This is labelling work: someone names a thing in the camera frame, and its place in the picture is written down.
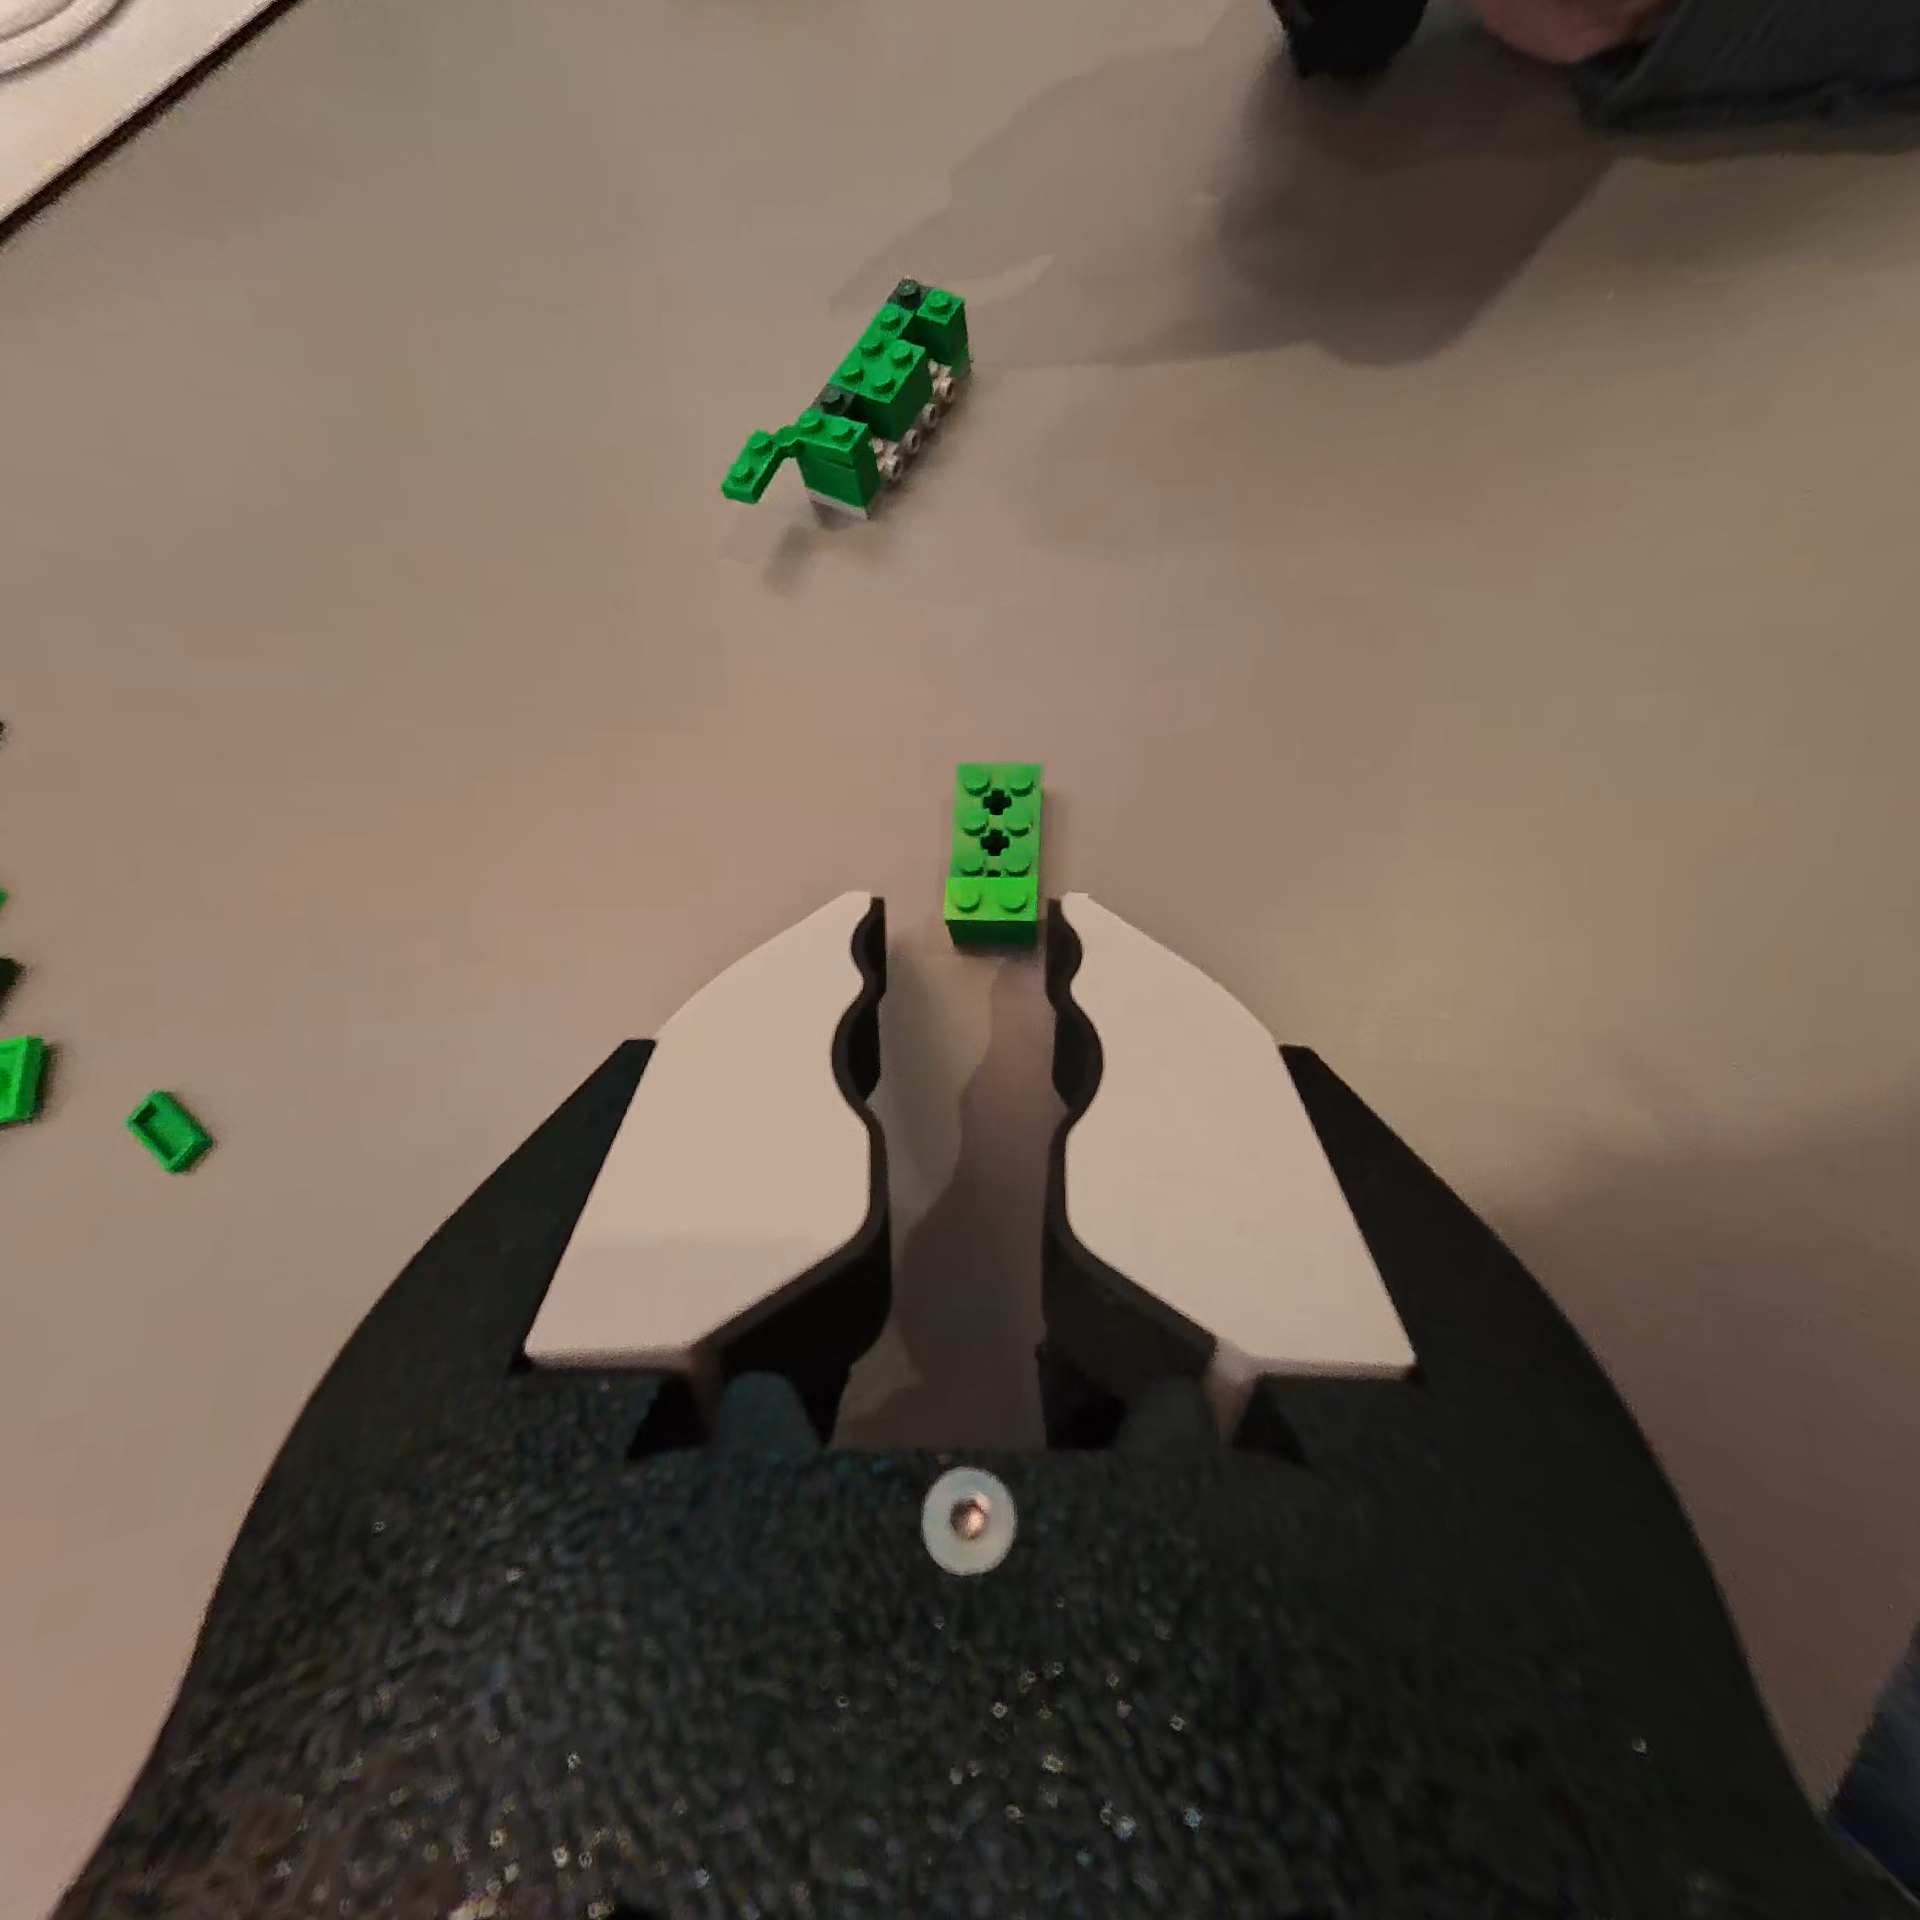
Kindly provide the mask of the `grey desk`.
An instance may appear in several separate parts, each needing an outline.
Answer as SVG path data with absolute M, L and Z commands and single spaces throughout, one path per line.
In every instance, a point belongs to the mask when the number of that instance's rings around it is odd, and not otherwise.
M 897 280 L 972 312 L 904 484 L 726 503 Z M 0 296 L 15 1012 L 23 870 L 140 835 L 210 1127 L 5 1127 L 5 1917 L 395 1266 L 846 891 L 856 1436 L 1035 1429 L 958 757 L 1553 1288 L 1837 1784 L 1915 1620 L 1915 124 L 1603 144 L 1443 8 L 1334 93 L 1267 3 L 300 3 Z

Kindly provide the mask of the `small green brick build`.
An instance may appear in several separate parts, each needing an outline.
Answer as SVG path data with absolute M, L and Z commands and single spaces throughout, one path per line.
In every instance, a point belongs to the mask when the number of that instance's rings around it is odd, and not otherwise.
M 791 420 L 742 441 L 719 498 L 754 504 L 773 473 L 794 468 L 820 510 L 870 522 L 945 420 L 969 376 L 969 300 L 929 280 L 897 280 L 824 390 Z

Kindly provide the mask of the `person's right forearm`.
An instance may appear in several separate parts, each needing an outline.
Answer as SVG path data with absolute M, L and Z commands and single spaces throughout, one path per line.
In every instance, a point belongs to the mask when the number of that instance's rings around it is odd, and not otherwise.
M 1740 124 L 1848 124 L 1920 105 L 1915 0 L 1681 0 L 1569 70 L 1603 133 L 1715 133 Z

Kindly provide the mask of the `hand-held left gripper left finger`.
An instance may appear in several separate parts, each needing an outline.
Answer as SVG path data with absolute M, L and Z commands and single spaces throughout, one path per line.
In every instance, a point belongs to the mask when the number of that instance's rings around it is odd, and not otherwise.
M 834 1436 L 888 1320 L 877 999 L 885 900 L 840 893 L 663 1023 L 518 1344 L 533 1372 L 673 1373 L 699 1405 L 773 1373 Z

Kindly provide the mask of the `person's right hand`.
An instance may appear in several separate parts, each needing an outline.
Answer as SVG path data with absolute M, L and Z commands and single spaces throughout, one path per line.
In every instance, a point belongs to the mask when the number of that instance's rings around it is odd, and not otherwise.
M 1640 45 L 1675 8 L 1667 0 L 1462 0 L 1500 47 L 1543 63 L 1579 63 Z

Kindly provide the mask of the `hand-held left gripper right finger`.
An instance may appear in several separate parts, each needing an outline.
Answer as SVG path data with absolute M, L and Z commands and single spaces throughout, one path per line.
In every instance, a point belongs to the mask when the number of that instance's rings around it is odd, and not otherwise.
M 1278 1442 L 1278 1379 L 1414 1384 L 1283 1042 L 1091 893 L 1047 902 L 1047 1008 L 1047 1442 L 1109 1449 L 1158 1391 L 1199 1396 L 1229 1442 Z

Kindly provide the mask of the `long green toy brick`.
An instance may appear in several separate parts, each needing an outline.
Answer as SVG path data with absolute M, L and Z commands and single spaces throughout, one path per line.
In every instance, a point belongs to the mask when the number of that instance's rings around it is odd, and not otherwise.
M 958 759 L 943 921 L 953 948 L 1042 943 L 1042 759 Z

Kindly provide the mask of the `pile of green toy bricks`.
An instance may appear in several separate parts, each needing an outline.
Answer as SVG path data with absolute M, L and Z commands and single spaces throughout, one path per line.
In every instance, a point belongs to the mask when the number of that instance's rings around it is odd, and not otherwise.
M 166 1174 L 204 1161 L 210 1127 L 160 1084 L 152 1050 L 172 1046 L 182 1023 L 182 960 L 172 931 L 152 918 L 140 835 L 111 835 L 138 865 L 107 878 L 63 884 L 42 859 L 30 876 L 30 902 L 42 902 L 54 969 L 71 974 L 71 999 L 50 1000 L 42 1023 L 15 1012 L 42 979 L 39 952 L 5 952 L 5 1123 L 42 1119 L 63 1094 L 122 1094 L 128 1141 Z

